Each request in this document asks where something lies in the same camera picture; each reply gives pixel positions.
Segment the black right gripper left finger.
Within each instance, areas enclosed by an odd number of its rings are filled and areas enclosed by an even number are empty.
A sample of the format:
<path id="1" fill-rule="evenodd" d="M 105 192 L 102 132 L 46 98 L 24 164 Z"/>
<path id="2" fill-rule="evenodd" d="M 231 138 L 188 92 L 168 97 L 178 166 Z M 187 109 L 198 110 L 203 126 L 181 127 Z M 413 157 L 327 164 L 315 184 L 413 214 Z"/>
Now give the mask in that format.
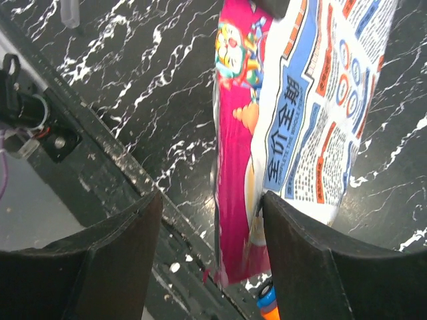
<path id="1" fill-rule="evenodd" d="M 2 252 L 1 318 L 140 319 L 162 211 L 150 193 L 44 248 Z"/>

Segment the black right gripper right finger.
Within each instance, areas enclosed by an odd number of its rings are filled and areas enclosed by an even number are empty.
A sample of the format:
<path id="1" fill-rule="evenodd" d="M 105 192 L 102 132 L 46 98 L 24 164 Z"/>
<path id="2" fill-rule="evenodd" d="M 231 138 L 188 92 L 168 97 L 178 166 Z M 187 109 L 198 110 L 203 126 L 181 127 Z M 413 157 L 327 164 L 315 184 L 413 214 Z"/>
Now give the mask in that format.
<path id="1" fill-rule="evenodd" d="M 425 319 L 426 252 L 359 241 L 268 192 L 264 228 L 281 319 Z"/>

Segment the pink pet food bag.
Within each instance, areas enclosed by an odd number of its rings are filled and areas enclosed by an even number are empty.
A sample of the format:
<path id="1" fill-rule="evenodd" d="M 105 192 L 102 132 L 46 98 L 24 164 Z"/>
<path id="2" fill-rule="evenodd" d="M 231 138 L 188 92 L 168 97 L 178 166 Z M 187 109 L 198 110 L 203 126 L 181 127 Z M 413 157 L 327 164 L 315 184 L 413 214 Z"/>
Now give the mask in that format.
<path id="1" fill-rule="evenodd" d="M 225 1 L 215 39 L 216 281 L 270 269 L 262 195 L 331 225 L 350 182 L 396 1 Z"/>

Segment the clear plastic scoop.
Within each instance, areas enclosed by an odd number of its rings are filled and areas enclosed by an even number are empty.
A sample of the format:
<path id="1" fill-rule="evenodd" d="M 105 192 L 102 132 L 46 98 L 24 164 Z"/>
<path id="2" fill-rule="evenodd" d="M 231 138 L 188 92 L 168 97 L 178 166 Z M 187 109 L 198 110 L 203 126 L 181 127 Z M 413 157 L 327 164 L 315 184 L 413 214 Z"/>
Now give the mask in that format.
<path id="1" fill-rule="evenodd" d="M 75 29 L 80 24 L 79 0 L 60 0 L 61 22 L 69 29 Z"/>

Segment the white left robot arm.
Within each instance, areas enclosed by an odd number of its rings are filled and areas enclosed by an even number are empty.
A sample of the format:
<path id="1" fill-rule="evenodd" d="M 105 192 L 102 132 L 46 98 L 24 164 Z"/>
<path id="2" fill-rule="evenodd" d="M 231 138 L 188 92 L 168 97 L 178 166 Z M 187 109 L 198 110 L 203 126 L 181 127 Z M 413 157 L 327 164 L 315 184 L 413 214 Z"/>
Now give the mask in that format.
<path id="1" fill-rule="evenodd" d="M 18 56 L 6 53 L 1 68 L 1 122 L 14 128 L 40 130 L 49 118 L 49 105 L 37 93 L 30 95 L 15 88 L 20 72 Z"/>

